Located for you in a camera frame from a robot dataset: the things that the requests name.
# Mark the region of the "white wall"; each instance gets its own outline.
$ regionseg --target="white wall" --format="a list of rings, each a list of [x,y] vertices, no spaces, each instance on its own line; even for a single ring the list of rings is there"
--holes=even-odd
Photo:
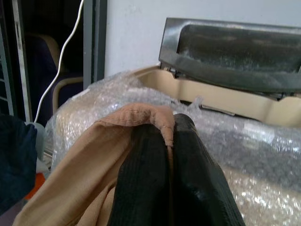
[[[301,0],[108,0],[105,76],[158,62],[166,17],[301,27]]]

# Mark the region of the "orange object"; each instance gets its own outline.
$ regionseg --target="orange object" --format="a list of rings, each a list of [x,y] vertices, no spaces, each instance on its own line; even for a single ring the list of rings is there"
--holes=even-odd
[[[34,188],[25,196],[25,199],[30,200],[34,196],[34,194],[36,194],[39,188],[43,185],[44,182],[45,182],[44,175],[42,173],[37,173]]]

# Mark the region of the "white wire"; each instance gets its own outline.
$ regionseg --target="white wire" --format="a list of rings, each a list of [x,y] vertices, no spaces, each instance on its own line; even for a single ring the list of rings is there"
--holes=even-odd
[[[36,118],[35,118],[34,122],[37,122],[37,120],[38,120],[39,113],[40,113],[40,110],[41,110],[41,105],[42,105],[42,102],[43,102],[46,94],[49,92],[49,90],[51,89],[51,87],[53,86],[53,84],[55,83],[56,79],[58,78],[58,76],[60,74],[61,65],[62,65],[62,59],[63,59],[63,54],[64,54],[64,51],[65,51],[65,48],[66,48],[68,42],[74,36],[74,33],[76,32],[76,29],[77,29],[77,27],[79,25],[79,20],[80,20],[81,11],[82,11],[82,8],[83,8],[83,5],[84,5],[84,1],[85,0],[81,0],[81,2],[80,2],[79,11],[78,11],[78,15],[77,15],[77,19],[76,19],[74,28],[73,28],[71,34],[69,35],[69,37],[67,38],[67,40],[65,41],[65,43],[63,44],[62,51],[61,51],[61,54],[60,54],[60,59],[59,59],[59,62],[58,62],[57,74],[56,74],[55,78],[52,80],[52,82],[50,83],[50,85],[47,87],[47,89],[45,90],[45,92],[43,93],[43,95],[41,96],[41,99],[40,99],[39,105],[38,105],[38,109],[37,109]]]

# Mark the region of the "dark blue fabric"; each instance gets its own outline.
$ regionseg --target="dark blue fabric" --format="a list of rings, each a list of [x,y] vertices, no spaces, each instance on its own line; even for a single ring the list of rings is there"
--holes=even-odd
[[[18,118],[0,114],[0,215],[34,187],[37,130]]]

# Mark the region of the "wrapped object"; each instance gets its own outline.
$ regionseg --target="wrapped object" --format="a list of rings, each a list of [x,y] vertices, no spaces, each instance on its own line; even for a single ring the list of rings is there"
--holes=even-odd
[[[200,109],[201,97],[185,105],[144,87],[131,73],[120,73],[90,85],[70,98],[49,120],[46,139],[53,150],[52,170],[93,122],[133,102],[167,105],[174,113],[193,119],[207,150],[224,170],[234,172],[233,176],[226,171],[226,178],[248,225],[299,225],[301,129],[269,126]],[[244,208],[246,202],[250,208]]]

